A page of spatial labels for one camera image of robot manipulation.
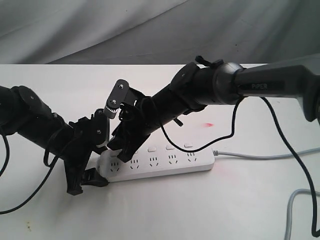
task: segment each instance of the power strip switch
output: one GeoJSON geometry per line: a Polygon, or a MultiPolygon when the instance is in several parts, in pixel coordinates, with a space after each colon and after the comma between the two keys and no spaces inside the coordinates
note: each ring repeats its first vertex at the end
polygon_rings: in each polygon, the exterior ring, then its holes
{"type": "MultiPolygon", "coordinates": [[[[184,146],[191,148],[192,144],[185,143],[184,146]]],[[[210,147],[193,153],[182,152],[171,145],[141,147],[126,163],[117,158],[118,153],[119,150],[106,150],[97,162],[100,175],[110,183],[207,171],[215,163],[210,147]]]]}

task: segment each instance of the power outlet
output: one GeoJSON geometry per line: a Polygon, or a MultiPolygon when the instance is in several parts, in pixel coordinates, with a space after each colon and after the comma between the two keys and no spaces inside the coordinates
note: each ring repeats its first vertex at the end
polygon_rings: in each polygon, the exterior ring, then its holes
{"type": "Polygon", "coordinates": [[[97,162],[99,173],[111,183],[207,171],[212,169],[215,162],[214,153],[209,147],[196,153],[185,153],[168,145],[140,148],[126,163],[116,157],[118,153],[106,150],[97,162]]]}

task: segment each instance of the gray backdrop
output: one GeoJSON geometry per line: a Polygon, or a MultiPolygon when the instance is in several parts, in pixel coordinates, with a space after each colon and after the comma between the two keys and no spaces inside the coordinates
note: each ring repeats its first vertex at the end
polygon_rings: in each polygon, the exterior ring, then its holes
{"type": "Polygon", "coordinates": [[[320,0],[0,0],[0,63],[269,63],[320,52],[319,10],[320,0]]]}

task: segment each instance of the red laser dot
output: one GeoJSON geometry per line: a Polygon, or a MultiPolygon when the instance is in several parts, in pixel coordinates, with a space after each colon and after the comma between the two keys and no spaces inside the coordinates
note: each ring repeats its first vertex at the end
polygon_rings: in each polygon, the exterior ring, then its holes
{"type": "Polygon", "coordinates": [[[204,123],[203,126],[204,126],[205,128],[210,128],[210,127],[213,127],[214,124],[212,124],[212,123],[204,123]]]}

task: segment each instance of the white tabletop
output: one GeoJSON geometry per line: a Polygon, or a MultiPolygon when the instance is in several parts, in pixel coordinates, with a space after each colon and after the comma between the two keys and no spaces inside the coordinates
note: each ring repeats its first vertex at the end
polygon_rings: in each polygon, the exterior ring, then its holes
{"type": "MultiPolygon", "coordinates": [[[[117,79],[146,95],[167,85],[181,65],[0,65],[0,85],[25,85],[66,121],[89,117],[103,108],[117,79]]],[[[320,128],[309,123],[295,99],[270,99],[282,130],[297,150],[319,146],[320,128]]],[[[182,128],[165,127],[174,141],[200,146],[230,133],[233,106],[208,106],[182,116],[182,128]],[[210,128],[203,123],[212,123],[210,128]]],[[[111,121],[111,128],[118,120],[111,121]]],[[[44,150],[18,134],[8,137],[11,158],[0,179],[0,210],[24,201],[48,168],[44,150]]],[[[161,131],[146,144],[166,140],[161,131]]],[[[215,150],[253,155],[289,151],[276,131],[267,106],[259,98],[241,103],[232,139],[215,150]]],[[[0,143],[2,165],[4,145],[0,143]]],[[[319,155],[303,157],[316,189],[320,189],[319,155]]],[[[97,160],[92,155],[91,164],[97,160]]],[[[83,187],[83,194],[66,193],[62,160],[42,190],[26,206],[0,215],[2,240],[281,240],[290,194],[308,188],[295,159],[249,161],[217,157],[211,171],[83,187]]],[[[299,196],[293,211],[292,240],[311,240],[310,196],[299,196]]]]}

